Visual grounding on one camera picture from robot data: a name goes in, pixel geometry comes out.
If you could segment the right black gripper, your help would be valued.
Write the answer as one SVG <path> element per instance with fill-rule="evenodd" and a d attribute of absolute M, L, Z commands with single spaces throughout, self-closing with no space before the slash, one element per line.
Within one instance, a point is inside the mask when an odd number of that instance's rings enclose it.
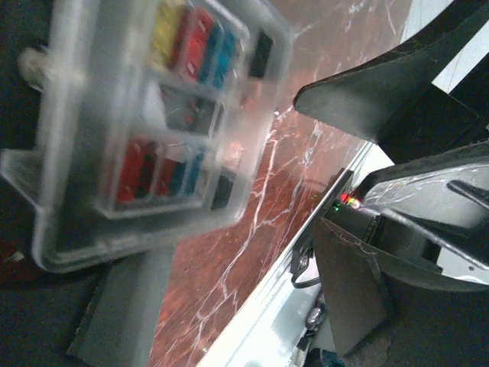
<path fill-rule="evenodd" d="M 470 283 L 488 280 L 487 116 L 428 88 L 487 20 L 486 1 L 453 1 L 402 44 L 305 85 L 293 101 L 302 115 L 376 142 L 424 93 L 379 141 L 390 166 L 339 195 L 326 215 L 410 265 Z"/>

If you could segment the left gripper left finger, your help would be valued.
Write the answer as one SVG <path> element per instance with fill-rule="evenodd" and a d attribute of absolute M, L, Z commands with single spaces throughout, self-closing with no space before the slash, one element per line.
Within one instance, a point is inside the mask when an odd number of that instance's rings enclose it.
<path fill-rule="evenodd" d="M 3 366 L 146 366 L 173 248 L 1 286 Z"/>

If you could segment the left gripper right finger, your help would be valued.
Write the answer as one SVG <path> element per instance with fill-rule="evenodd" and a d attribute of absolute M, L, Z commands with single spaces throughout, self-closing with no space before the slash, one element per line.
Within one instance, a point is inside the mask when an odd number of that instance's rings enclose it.
<path fill-rule="evenodd" d="M 313 225 L 335 350 L 347 366 L 486 366 L 488 287 L 425 271 L 327 219 Z"/>

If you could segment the blue fuse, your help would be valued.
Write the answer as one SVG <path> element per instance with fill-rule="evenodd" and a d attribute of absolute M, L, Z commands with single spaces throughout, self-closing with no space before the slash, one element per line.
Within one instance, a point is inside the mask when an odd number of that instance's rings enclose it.
<path fill-rule="evenodd" d="M 231 31 L 224 33 L 224 39 L 212 79 L 212 86 L 216 89 L 221 89 L 225 84 L 226 75 L 232 66 L 232 61 L 236 54 L 237 43 L 238 39 Z"/>

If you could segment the red fuse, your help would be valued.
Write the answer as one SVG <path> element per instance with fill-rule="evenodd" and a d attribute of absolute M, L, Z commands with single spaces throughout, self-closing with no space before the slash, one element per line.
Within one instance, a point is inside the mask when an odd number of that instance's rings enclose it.
<path fill-rule="evenodd" d="M 191 80 L 199 77 L 212 26 L 212 16 L 204 8 L 189 8 L 184 13 L 178 61 L 182 73 Z"/>

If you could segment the yellow fuse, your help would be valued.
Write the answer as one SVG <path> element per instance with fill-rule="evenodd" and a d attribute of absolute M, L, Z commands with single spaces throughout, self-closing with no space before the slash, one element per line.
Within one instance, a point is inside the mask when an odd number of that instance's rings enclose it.
<path fill-rule="evenodd" d="M 156 70 L 168 68 L 184 13 L 184 1 L 161 1 L 157 7 L 151 41 L 151 64 Z"/>

